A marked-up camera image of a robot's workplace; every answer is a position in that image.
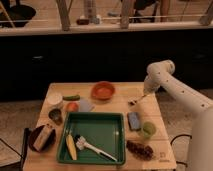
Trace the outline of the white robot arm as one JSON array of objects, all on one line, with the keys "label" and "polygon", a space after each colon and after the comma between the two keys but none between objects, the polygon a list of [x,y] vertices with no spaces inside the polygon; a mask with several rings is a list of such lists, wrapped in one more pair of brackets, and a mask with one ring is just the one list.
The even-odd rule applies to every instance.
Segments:
[{"label": "white robot arm", "polygon": [[186,171],[213,171],[213,100],[173,77],[174,71],[175,64],[171,60],[149,64],[143,92],[148,95],[163,87],[196,115],[191,130]]}]

